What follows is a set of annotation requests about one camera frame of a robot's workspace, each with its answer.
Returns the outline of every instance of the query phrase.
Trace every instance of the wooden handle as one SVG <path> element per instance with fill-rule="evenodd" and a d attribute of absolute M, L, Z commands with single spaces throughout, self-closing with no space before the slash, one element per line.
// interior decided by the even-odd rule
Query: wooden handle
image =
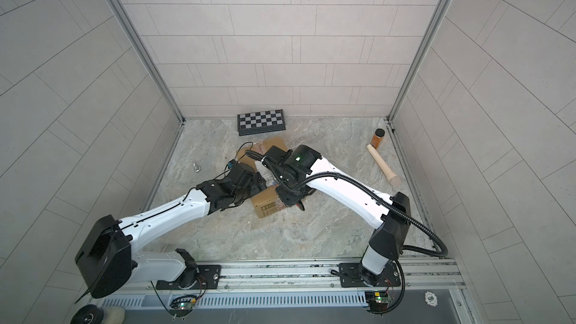
<path fill-rule="evenodd" d="M 380 169 L 382 169 L 382 172 L 386 176 L 386 180 L 388 180 L 388 182 L 392 186 L 397 186 L 397 187 L 400 186 L 402 184 L 402 178 L 399 177 L 395 172 L 393 172 L 392 169 L 390 169 L 388 164 L 386 164 L 384 159 L 382 159 L 380 154 L 378 154 L 378 152 L 376 151 L 376 148 L 370 144 L 368 144 L 366 147 L 368 148 L 368 151 L 372 155 L 372 158 L 374 158 L 374 161 L 376 162 L 376 164 L 378 164 Z"/>

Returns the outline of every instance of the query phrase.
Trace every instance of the white gear sticker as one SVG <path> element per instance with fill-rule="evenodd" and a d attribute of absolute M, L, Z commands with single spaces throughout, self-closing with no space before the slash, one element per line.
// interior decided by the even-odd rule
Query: white gear sticker
<path fill-rule="evenodd" d="M 424 300 L 426 300 L 426 304 L 429 306 L 435 307 L 438 305 L 438 297 L 433 292 L 426 292 L 424 293 Z"/>

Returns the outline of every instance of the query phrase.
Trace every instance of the black and white checkered pattern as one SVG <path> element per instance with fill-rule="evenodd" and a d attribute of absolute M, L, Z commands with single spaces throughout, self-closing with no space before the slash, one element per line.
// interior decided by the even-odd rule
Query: black and white checkered pattern
<path fill-rule="evenodd" d="M 250 112 L 248 114 L 240 114 L 239 129 L 261 128 L 278 124 L 284 124 L 282 112 L 280 110 Z"/>

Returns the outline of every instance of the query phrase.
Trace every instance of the gray marble surface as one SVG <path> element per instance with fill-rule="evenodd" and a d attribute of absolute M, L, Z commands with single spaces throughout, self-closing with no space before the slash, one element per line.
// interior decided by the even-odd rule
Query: gray marble surface
<path fill-rule="evenodd" d="M 235 119 L 187 121 L 152 206 L 182 196 L 192 186 L 221 173 L 242 143 L 280 136 L 288 148 L 305 144 L 372 188 L 391 195 L 402 191 L 411 200 L 412 216 L 420 220 L 388 134 L 378 152 L 403 177 L 400 188 L 388 184 L 366 149 L 374 131 L 385 127 L 383 119 L 287 118 L 286 124 L 286 130 L 281 132 L 239 137 Z M 201 165 L 200 172 L 192 169 L 193 162 Z M 252 203 L 246 200 L 238 208 L 182 225 L 151 242 L 144 250 L 183 248 L 201 261 L 363 255 L 373 229 L 359 215 L 319 191 L 304 199 L 304 204 L 305 212 L 293 206 L 259 219 Z M 414 227 L 410 228 L 405 244 L 431 248 L 428 237 Z"/>

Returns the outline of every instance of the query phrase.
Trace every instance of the white arm segment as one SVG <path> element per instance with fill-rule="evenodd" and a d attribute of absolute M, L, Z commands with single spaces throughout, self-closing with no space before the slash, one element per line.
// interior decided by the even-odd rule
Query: white arm segment
<path fill-rule="evenodd" d="M 328 162 L 325 157 L 322 159 L 317 159 L 310 169 L 312 170 L 312 174 L 307 175 L 306 177 L 325 171 L 341 173 L 345 176 L 349 176 Z M 374 229 L 378 229 L 378 227 L 382 225 L 383 221 L 380 219 L 382 214 L 388 214 L 388 209 L 386 209 L 385 206 L 376 204 L 376 201 L 370 198 L 368 194 L 343 180 L 336 178 L 320 178 L 309 182 L 307 185 L 310 188 L 314 188 L 318 191 L 322 191 L 328 194 L 332 198 L 335 198 L 342 204 L 348 206 L 350 209 L 360 215 L 364 220 L 366 220 L 366 222 L 370 224 L 370 226 Z M 372 189 L 368 185 L 365 186 L 384 201 L 392 204 L 392 200 L 390 200 L 390 194 L 382 193 L 381 191 Z"/>
<path fill-rule="evenodd" d="M 132 235 L 132 241 L 130 241 L 132 253 L 140 251 L 146 244 L 162 234 L 166 234 L 190 220 L 208 215 L 210 203 L 206 201 L 206 195 L 203 192 L 192 189 L 185 202 L 179 204 L 184 197 L 185 195 L 148 212 L 122 218 L 120 227 L 125 228 L 122 229 L 122 232 L 126 236 Z"/>

